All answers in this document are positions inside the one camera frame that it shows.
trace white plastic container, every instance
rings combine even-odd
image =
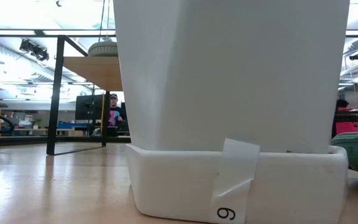
[[[115,0],[132,143],[326,153],[349,0]]]
[[[126,147],[137,209],[155,217],[209,222],[221,152]],[[346,196],[347,154],[260,154],[247,224],[337,224]]]

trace ceiling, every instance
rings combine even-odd
[[[65,30],[98,30],[102,27],[102,30],[114,30],[113,7],[112,0],[105,0],[104,10],[103,0],[0,0],[0,29],[53,29],[64,32]],[[358,29],[358,0],[351,0],[347,28]],[[33,56],[23,54],[19,50],[22,39],[29,39],[31,42],[45,47],[50,56],[48,62],[44,61],[41,64],[37,64]],[[99,41],[98,37],[72,37],[71,39],[85,50],[88,50],[92,44]],[[110,37],[109,41],[116,41],[116,38]],[[14,56],[13,59],[6,60],[0,54],[0,82],[29,82],[28,80],[35,80],[50,83],[53,80],[54,57],[57,51],[56,37],[0,37],[0,47],[3,49],[1,52],[9,52],[9,54],[12,53],[10,56]],[[64,54],[65,56],[82,56],[68,44],[65,45]],[[358,78],[358,69],[352,70],[353,68],[358,68],[358,60],[352,61],[349,59],[349,56],[354,54],[358,54],[358,38],[347,38],[342,59],[341,82],[343,83],[351,83]],[[20,65],[20,63],[16,62],[16,60],[23,61],[23,59],[32,63],[23,62]],[[66,68],[63,68],[63,76],[63,82],[86,82],[84,78]],[[51,85],[0,85],[5,90],[7,86],[9,86],[10,92],[15,89],[20,92],[33,93],[34,88],[43,89],[39,91],[39,94],[33,94],[32,97],[34,98],[40,97],[41,92],[42,96],[49,96],[52,88]],[[91,94],[92,87],[92,85],[81,85],[75,88],[67,88],[67,93],[71,94],[65,97],[73,98],[76,95]],[[16,93],[15,91],[15,94],[7,97],[16,97]],[[29,98],[28,95],[19,95],[18,97]]]

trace computer monitor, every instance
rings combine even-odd
[[[75,119],[101,119],[103,111],[103,95],[77,96],[75,103]]]

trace wooden table surface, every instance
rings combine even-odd
[[[59,143],[56,152],[98,145]],[[189,223],[137,211],[118,146],[55,157],[45,155],[44,144],[0,147],[0,223]],[[351,223],[358,224],[358,173],[353,171],[341,219]]]

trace white tape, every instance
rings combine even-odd
[[[247,198],[254,179],[260,146],[226,139],[214,181],[210,222],[244,224]]]

